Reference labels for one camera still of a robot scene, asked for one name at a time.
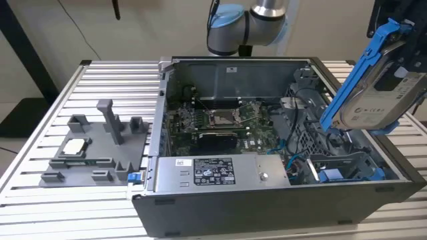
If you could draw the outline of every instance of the aluminum extrusion table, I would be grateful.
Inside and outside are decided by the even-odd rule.
[[[341,82],[353,66],[323,62]],[[148,240],[127,186],[40,188],[68,132],[72,114],[90,122],[104,120],[99,99],[114,99],[112,110],[123,121],[142,116],[152,122],[159,88],[156,61],[94,61],[79,66],[39,127],[0,179],[0,239],[123,239]],[[427,178],[427,129],[406,114],[389,135],[409,161]],[[383,206],[358,225],[227,234],[187,239],[397,240],[427,239],[427,188],[406,202]]]

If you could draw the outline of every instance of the power supply label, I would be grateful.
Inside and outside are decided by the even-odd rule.
[[[194,184],[198,186],[237,184],[233,158],[196,158]]]

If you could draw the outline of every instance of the open computer tower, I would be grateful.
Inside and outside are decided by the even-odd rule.
[[[341,84],[315,57],[162,63],[143,190],[151,237],[359,223],[426,181],[386,136],[323,131]]]

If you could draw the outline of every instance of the barcode sticker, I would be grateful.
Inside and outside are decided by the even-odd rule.
[[[194,163],[192,159],[176,159],[175,166],[178,167],[191,167]]]

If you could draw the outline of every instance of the screw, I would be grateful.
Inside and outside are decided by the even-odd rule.
[[[266,181],[266,180],[267,180],[267,178],[269,178],[267,173],[261,172],[261,173],[259,173],[259,178],[261,178],[261,180],[262,180],[262,181]]]

